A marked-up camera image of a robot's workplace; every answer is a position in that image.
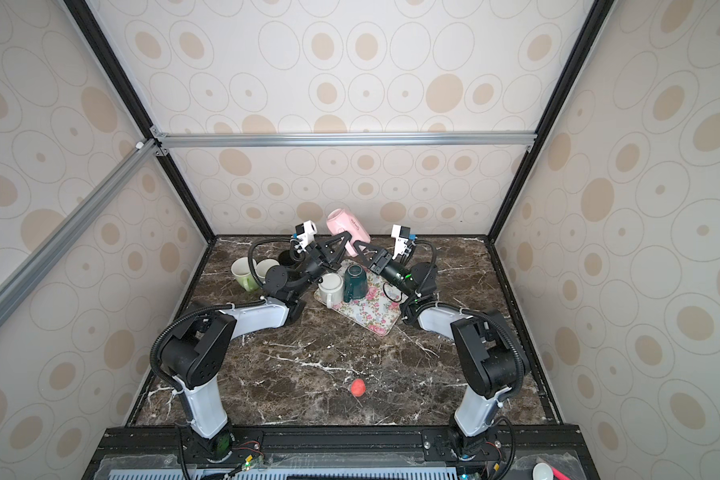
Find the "white ceramic mug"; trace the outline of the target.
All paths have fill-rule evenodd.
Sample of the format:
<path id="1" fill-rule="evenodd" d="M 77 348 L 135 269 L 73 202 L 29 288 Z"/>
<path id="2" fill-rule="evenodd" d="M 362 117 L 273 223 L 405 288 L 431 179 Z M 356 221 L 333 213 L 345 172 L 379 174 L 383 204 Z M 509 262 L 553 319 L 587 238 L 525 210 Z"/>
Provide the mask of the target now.
<path id="1" fill-rule="evenodd" d="M 344 281 L 337 273 L 326 273 L 318 285 L 318 295 L 324 305 L 333 309 L 343 302 Z"/>

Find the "black ceramic mug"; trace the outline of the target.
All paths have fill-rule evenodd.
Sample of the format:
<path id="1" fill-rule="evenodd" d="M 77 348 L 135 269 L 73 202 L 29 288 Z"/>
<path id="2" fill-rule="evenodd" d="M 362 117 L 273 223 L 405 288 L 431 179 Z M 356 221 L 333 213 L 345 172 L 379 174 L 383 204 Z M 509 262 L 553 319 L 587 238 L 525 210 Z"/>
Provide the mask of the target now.
<path id="1" fill-rule="evenodd" d="M 290 250 L 281 251 L 277 256 L 277 261 L 280 265 L 286 267 L 292 267 L 298 263 L 298 260 L 294 258 Z"/>

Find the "floral rectangular tray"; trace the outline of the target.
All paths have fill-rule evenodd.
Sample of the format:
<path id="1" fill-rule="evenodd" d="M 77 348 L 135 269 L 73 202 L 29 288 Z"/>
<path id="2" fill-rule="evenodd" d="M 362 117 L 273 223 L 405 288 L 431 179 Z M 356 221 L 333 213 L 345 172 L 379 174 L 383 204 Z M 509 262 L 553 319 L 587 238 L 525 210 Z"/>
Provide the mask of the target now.
<path id="1" fill-rule="evenodd" d="M 343 281 L 344 272 L 351 263 L 358 264 L 351 260 L 344 260 L 336 272 L 343 277 Z M 388 287 L 379 276 L 372 274 L 365 267 L 363 268 L 367 273 L 369 287 L 366 298 L 350 303 L 343 301 L 338 307 L 330 310 L 339 313 L 378 336 L 386 336 L 400 317 L 399 301 L 403 299 L 403 295 L 396 288 Z M 318 286 L 314 297 L 325 306 L 319 298 Z"/>

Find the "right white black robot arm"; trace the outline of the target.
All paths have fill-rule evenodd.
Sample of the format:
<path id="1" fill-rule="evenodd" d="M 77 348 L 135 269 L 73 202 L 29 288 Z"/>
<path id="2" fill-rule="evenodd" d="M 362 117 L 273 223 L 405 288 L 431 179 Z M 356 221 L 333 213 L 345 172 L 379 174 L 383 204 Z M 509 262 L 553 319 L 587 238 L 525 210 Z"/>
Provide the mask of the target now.
<path id="1" fill-rule="evenodd" d="M 527 356 L 498 311 L 481 312 L 439 300 L 437 249 L 427 247 L 431 260 L 409 267 L 385 248 L 357 240 L 357 259 L 404 296 L 402 319 L 409 325 L 454 342 L 467 387 L 453 415 L 455 434 L 478 438 L 497 423 L 507 399 L 520 393 L 530 371 Z"/>

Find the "pink ceramic mug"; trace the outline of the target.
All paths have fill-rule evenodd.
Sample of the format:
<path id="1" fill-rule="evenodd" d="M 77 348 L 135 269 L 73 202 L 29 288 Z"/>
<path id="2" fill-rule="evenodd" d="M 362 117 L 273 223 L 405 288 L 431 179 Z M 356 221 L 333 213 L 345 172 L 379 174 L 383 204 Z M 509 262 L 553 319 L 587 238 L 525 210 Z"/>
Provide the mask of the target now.
<path id="1" fill-rule="evenodd" d="M 358 218 L 348 209 L 340 208 L 333 210 L 326 219 L 326 225 L 333 235 L 348 232 L 351 239 L 347 242 L 345 249 L 351 257 L 358 255 L 354 247 L 354 241 L 369 243 L 371 238 L 365 227 Z"/>

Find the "light green ceramic mug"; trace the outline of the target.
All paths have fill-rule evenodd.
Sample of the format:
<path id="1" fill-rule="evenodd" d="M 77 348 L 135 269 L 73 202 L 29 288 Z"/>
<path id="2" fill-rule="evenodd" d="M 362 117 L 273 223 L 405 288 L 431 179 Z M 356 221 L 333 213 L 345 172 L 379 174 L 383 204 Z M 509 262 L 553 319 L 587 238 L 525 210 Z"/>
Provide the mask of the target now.
<path id="1" fill-rule="evenodd" d="M 249 257 L 241 257 L 235 260 L 231 265 L 230 271 L 237 283 L 246 292 L 253 292 L 259 289 L 259 285 L 253 278 L 256 262 L 253 262 L 253 267 L 250 267 L 249 260 Z"/>

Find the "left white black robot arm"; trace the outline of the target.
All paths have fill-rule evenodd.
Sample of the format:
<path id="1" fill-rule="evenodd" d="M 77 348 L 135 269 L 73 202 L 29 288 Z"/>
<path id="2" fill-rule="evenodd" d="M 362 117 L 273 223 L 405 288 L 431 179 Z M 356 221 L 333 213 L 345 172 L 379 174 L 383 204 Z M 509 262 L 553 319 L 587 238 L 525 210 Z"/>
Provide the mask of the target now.
<path id="1" fill-rule="evenodd" d="M 302 297 L 324 274 L 338 270 L 351 239 L 343 232 L 313 240 L 302 248 L 296 266 L 274 266 L 264 278 L 254 278 L 263 290 L 259 300 L 194 307 L 158 335 L 150 350 L 150 368 L 176 392 L 195 438 L 210 450 L 232 442 L 218 388 L 231 341 L 296 322 L 306 305 Z"/>

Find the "grey ceramic mug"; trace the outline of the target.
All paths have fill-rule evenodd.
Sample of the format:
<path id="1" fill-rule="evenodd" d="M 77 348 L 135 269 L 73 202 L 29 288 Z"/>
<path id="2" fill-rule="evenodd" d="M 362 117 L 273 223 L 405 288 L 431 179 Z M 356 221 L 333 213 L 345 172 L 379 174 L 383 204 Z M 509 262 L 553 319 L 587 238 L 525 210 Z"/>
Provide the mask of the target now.
<path id="1" fill-rule="evenodd" d="M 258 276 L 258 278 L 265 283 L 266 282 L 266 275 L 269 272 L 270 269 L 273 267 L 279 266 L 280 263 L 275 259 L 264 259 L 260 262 L 258 262 L 255 266 L 255 272 Z"/>

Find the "dark green ceramic mug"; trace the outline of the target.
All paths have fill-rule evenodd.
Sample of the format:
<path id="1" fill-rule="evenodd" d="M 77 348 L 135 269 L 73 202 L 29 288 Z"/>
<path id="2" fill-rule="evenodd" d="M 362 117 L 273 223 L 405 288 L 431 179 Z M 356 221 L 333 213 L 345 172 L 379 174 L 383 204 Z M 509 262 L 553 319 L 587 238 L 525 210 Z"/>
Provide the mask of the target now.
<path id="1" fill-rule="evenodd" d="M 368 280 L 366 270 L 355 263 L 351 263 L 344 272 L 343 301 L 350 303 L 363 300 L 368 294 Z"/>

